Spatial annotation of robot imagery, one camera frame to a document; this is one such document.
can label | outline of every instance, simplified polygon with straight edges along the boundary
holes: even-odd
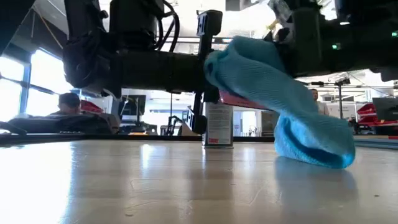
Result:
[[[207,132],[205,146],[232,146],[233,107],[222,103],[206,103]]]

spray can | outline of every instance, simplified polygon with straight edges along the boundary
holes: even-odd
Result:
[[[233,148],[233,107],[222,103],[203,103],[207,118],[206,133],[202,144],[210,149]]]

cloth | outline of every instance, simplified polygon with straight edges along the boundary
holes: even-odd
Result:
[[[328,106],[326,105],[326,103],[317,101],[317,104],[318,104],[318,110],[319,110],[320,114],[329,115],[329,109],[328,109]]]
[[[235,37],[226,50],[209,54],[205,73],[220,90],[280,113],[274,130],[279,155],[335,169],[353,163],[348,122],[319,114],[312,92],[285,73],[274,44]]]

table surface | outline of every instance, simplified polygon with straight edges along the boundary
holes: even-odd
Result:
[[[0,223],[397,223],[398,151],[330,170],[273,144],[78,141],[0,148]]]

machinery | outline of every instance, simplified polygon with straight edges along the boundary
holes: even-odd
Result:
[[[241,7],[245,0],[239,0]],[[292,78],[370,68],[382,78],[396,79],[398,59],[398,1],[335,0],[338,18],[327,21],[314,0],[270,0],[283,29],[264,41],[275,43]],[[69,41],[63,61],[74,87],[121,97],[121,88],[195,93],[188,126],[203,134],[203,101],[217,102],[218,90],[205,80],[203,62],[212,37],[221,30],[222,12],[198,15],[198,55],[173,53],[180,21],[165,0],[112,0],[106,32],[98,0],[65,0]],[[164,34],[162,18],[174,21]],[[161,52],[174,28],[169,52]]]

